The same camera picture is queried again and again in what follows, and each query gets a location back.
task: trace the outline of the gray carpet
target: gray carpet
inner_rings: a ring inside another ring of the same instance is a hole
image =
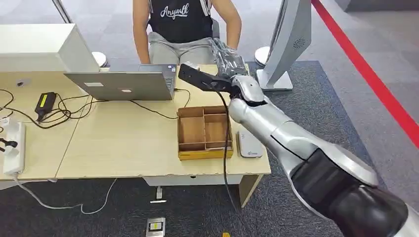
[[[290,70],[291,92],[269,92],[270,99],[297,123],[330,142],[354,152],[371,164],[371,159],[317,61],[295,62]],[[146,219],[165,216],[167,237],[334,237],[337,227],[309,213],[292,194],[288,180],[270,156],[272,174],[266,175],[247,206],[241,210],[251,233],[244,229],[223,186],[166,187],[163,204],[150,204],[155,189],[140,178],[118,180],[107,206],[98,214],[79,210],[48,210],[19,187],[0,192],[0,236],[144,236]],[[85,203],[99,208],[112,183],[101,180],[60,180],[30,183],[27,187],[50,205]],[[237,186],[231,186],[238,200]]]

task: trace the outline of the cardboard box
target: cardboard box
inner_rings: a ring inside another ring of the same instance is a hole
[[[227,114],[224,106],[190,107],[178,110],[178,152],[180,160],[224,157]],[[233,155],[233,139],[227,142],[227,158]]]

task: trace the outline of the round base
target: round base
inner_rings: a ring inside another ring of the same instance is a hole
[[[101,52],[92,52],[94,59],[96,60],[97,65],[99,65],[99,67],[103,67],[106,65],[107,60],[106,60],[106,55],[101,53]]]
[[[256,62],[262,66],[265,66],[266,61],[268,61],[268,55],[270,50],[271,47],[269,46],[265,46],[256,50],[256,52],[254,53],[254,59],[256,60]]]

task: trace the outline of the plastic bag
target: plastic bag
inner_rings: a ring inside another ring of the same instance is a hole
[[[247,75],[245,61],[236,50],[229,48],[220,39],[210,40],[212,53],[218,66],[218,76],[229,79],[234,75]]]

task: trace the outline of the white monitor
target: white monitor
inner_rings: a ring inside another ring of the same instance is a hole
[[[257,70],[263,90],[291,90],[287,70],[311,44],[311,0],[282,0],[270,47],[258,49]]]
[[[0,72],[98,72],[75,24],[0,25]]]

